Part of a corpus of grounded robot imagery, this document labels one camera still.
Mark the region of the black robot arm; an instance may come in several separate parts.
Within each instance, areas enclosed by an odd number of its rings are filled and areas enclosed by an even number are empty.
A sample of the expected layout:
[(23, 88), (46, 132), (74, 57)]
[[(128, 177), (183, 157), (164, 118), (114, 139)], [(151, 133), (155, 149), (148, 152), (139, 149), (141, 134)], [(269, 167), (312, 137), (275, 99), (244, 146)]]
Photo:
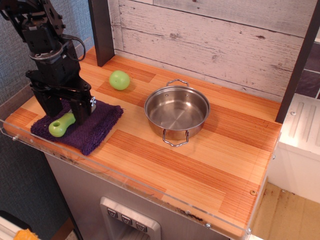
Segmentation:
[(28, 45), (37, 69), (25, 75), (45, 113), (57, 116), (66, 100), (76, 123), (82, 125), (92, 114), (95, 99), (91, 85), (80, 77), (81, 59), (73, 44), (76, 38), (64, 34), (63, 17), (49, 0), (2, 0), (0, 14)]

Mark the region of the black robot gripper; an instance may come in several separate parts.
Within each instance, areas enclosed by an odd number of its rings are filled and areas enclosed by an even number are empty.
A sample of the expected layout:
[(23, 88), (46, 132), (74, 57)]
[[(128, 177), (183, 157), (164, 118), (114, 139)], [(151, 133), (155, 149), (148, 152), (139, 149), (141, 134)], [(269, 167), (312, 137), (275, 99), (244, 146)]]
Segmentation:
[(29, 70), (26, 77), (31, 81), (32, 91), (47, 116), (58, 115), (69, 101), (75, 122), (83, 125), (92, 115), (96, 98), (91, 95), (91, 86), (80, 77), (80, 64), (65, 54), (55, 62), (39, 61), (37, 70)]

